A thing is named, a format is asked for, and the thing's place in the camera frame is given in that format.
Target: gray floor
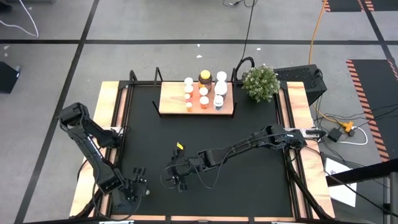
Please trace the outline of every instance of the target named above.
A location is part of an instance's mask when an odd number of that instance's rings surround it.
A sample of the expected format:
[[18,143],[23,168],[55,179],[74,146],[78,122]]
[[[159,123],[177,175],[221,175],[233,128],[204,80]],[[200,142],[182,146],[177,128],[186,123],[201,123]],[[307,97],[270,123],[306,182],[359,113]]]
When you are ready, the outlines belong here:
[[[231,9],[221,0],[101,0],[87,39],[244,39],[250,9]],[[78,40],[93,0],[58,0],[55,4],[26,3],[40,32],[39,39]],[[18,4],[0,20],[33,32]],[[250,39],[310,40],[321,0],[263,1],[254,8]],[[398,40],[394,21],[398,12],[373,12],[386,40]],[[15,28],[0,25],[1,39],[34,39]],[[364,12],[325,13],[317,40],[377,40]],[[398,58],[398,46],[389,46]],[[248,45],[246,55],[257,64],[275,68],[308,63],[308,45]],[[50,120],[69,71],[76,45],[0,44],[0,61],[22,65],[21,78],[11,95],[0,95],[1,223],[14,223],[27,183],[49,128]],[[134,69],[140,80],[151,80],[160,67],[166,80],[195,76],[200,70],[230,73],[243,45],[105,45],[86,44],[81,53],[65,106],[76,101],[94,113],[101,82],[127,79]],[[313,63],[322,69],[328,91],[321,111],[361,113],[346,59],[385,59],[378,45],[316,45]],[[325,122],[332,128],[333,123]],[[357,134],[352,141],[360,142]],[[349,161],[368,165],[380,162],[374,141],[366,146],[332,144]],[[27,211],[25,222],[67,218],[76,187],[76,172],[83,156],[74,142],[55,131],[49,153]]]

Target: black table surface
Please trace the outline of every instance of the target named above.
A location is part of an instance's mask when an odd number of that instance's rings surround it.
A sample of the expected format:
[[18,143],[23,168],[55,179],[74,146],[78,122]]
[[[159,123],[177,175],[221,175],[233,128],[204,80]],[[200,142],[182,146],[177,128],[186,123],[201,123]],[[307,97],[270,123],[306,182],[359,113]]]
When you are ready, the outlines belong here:
[[[137,215],[185,215],[229,217],[292,217],[286,169],[281,151],[253,149],[223,165],[217,185],[204,187],[196,175],[187,177],[188,190],[166,189],[160,173],[172,156],[176,143],[185,145],[185,156],[213,147],[229,146],[277,123],[276,107],[256,103],[237,88],[235,117],[216,115],[163,115],[151,101],[159,103],[160,87],[134,86],[120,168],[131,178],[133,167],[145,167],[150,195],[144,197]],[[201,173],[211,185],[216,170]],[[129,214],[129,209],[112,214]]]

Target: white cable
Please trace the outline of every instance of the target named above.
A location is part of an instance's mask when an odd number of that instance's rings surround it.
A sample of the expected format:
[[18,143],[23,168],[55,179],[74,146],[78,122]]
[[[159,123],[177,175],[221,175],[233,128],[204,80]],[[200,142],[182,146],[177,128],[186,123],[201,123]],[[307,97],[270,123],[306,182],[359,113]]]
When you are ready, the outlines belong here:
[[344,144],[353,144],[353,145],[356,145],[356,146],[364,146],[364,145],[366,145],[367,143],[368,143],[368,136],[366,135],[366,133],[365,133],[365,131],[362,129],[362,128],[360,128],[360,127],[356,127],[356,126],[353,126],[352,128],[351,128],[351,130],[352,129],[359,129],[359,130],[361,130],[362,131],[362,133],[365,135],[365,142],[364,143],[355,143],[355,142],[345,142],[345,141],[338,141],[338,143],[344,143]]
[[3,21],[1,21],[1,20],[0,20],[0,23],[2,23],[3,25],[5,25],[6,27],[16,27],[16,28],[20,28],[20,29],[23,30],[25,33],[27,33],[27,34],[29,34],[29,35],[32,35],[32,36],[34,36],[34,37],[39,38],[39,32],[38,32],[38,30],[37,30],[35,21],[33,20],[32,16],[29,14],[29,11],[26,9],[26,7],[25,7],[24,3],[22,2],[22,0],[19,0],[19,2],[21,3],[22,7],[25,9],[27,15],[30,17],[30,19],[31,19],[31,21],[32,21],[32,23],[33,23],[33,26],[35,27],[36,35],[34,35],[34,34],[30,33],[30,32],[27,32],[24,28],[22,28],[22,27],[20,27],[20,26],[17,26],[17,25],[5,24],[5,23],[4,23]]

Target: white paper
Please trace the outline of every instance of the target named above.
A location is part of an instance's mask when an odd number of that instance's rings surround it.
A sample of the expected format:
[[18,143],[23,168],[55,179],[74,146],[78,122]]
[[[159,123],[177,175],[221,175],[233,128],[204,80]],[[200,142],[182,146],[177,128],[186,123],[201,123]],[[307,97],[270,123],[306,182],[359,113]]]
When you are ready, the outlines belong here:
[[[344,172],[347,170],[351,170],[351,168],[343,165],[339,162],[336,162],[332,159],[326,158],[326,167],[325,170],[330,174],[338,174],[340,172]],[[356,183],[348,184],[353,190],[356,191]],[[329,187],[330,197],[341,202],[345,203],[349,206],[355,207],[356,194],[352,192],[349,188],[344,185]]]

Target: small bottle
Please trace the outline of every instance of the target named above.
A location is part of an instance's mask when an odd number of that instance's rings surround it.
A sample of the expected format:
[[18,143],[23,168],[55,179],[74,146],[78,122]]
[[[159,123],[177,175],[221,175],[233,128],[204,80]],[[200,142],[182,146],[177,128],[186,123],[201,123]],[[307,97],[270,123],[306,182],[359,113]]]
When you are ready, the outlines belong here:
[[185,106],[187,107],[188,112],[192,112],[192,103],[191,102],[186,103]]
[[227,91],[228,91],[228,86],[224,81],[219,81],[214,87],[215,95],[222,96],[223,100],[225,100]]
[[185,93],[188,93],[191,97],[193,97],[193,86],[186,85],[184,88]]
[[193,79],[188,77],[184,80],[185,85],[192,85],[193,84]]
[[206,87],[202,87],[202,88],[199,89],[199,94],[201,96],[206,96],[207,93],[209,93],[209,91],[208,91],[208,89]]
[[209,98],[207,96],[203,96],[199,99],[200,108],[206,109],[207,105],[209,104]]
[[220,111],[223,108],[223,104],[224,104],[223,97],[220,95],[216,95],[213,101],[214,110]]
[[211,83],[213,82],[213,77],[208,70],[203,70],[199,75],[199,88],[206,87],[207,90],[211,91]]
[[185,95],[184,95],[184,98],[185,98],[185,102],[191,102],[191,95],[189,95],[189,93],[186,93]]
[[216,84],[220,81],[226,82],[226,73],[223,71],[218,72],[216,76]]

